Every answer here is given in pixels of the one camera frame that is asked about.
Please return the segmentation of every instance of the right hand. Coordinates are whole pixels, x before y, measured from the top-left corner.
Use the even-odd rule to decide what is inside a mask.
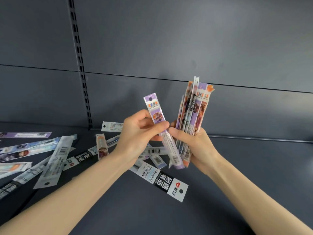
[[[192,152],[191,162],[204,174],[208,174],[208,169],[211,170],[216,164],[216,160],[222,156],[213,146],[209,136],[203,128],[200,128],[197,135],[189,135],[182,130],[170,127],[169,133],[178,140],[189,145]]]

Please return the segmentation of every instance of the bundle of pen refill packages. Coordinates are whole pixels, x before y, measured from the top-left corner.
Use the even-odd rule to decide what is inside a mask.
[[[196,135],[199,132],[213,90],[212,85],[199,82],[199,77],[194,77],[193,82],[188,82],[186,92],[180,103],[176,129],[183,130],[190,135]],[[144,101],[155,124],[165,121],[155,93],[145,96]],[[101,131],[119,133],[122,128],[123,123],[103,122]],[[51,134],[52,132],[0,132],[0,138],[49,138]],[[33,187],[34,189],[55,186],[63,171],[94,159],[96,155],[98,156],[97,159],[101,160],[109,154],[109,148],[115,146],[119,141],[119,134],[108,140],[105,139],[103,133],[95,136],[96,146],[69,158],[69,153],[75,149],[72,144],[77,140],[76,134],[0,148],[0,179],[15,173],[21,173],[2,186],[0,200],[15,192],[40,173],[41,175]],[[174,165],[176,169],[183,169],[189,166],[192,152],[187,144],[177,139],[174,140],[167,130],[160,133],[160,136],[162,137],[163,146],[152,147],[148,143],[146,149],[129,170],[182,202],[188,185],[161,171],[167,164],[160,155],[169,156],[169,167]],[[7,162],[50,151],[53,151],[51,155],[35,165],[31,160],[28,160],[28,162]],[[144,162],[148,158],[154,166]]]

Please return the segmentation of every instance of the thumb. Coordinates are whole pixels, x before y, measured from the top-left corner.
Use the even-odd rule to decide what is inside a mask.
[[[150,140],[153,136],[163,132],[170,126],[170,123],[167,121],[163,121],[160,123],[157,123],[153,125],[151,128],[149,128],[146,132],[144,132],[145,137],[149,138]]]
[[[178,130],[173,127],[169,128],[168,131],[174,138],[177,138],[178,140],[183,141],[190,146],[193,144],[194,137],[192,135],[189,135],[184,131]]]

